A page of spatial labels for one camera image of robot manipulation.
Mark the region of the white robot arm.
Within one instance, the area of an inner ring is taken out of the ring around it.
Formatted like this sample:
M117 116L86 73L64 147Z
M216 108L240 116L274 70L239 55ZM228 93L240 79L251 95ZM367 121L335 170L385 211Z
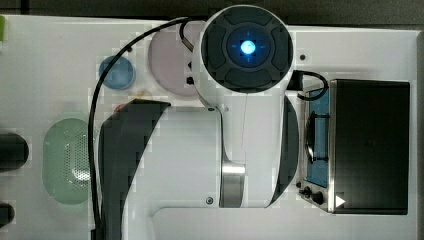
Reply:
M209 18L192 51L196 106L133 100L102 124L95 240L154 240L165 208L271 206L298 165L293 55L268 10L236 5Z

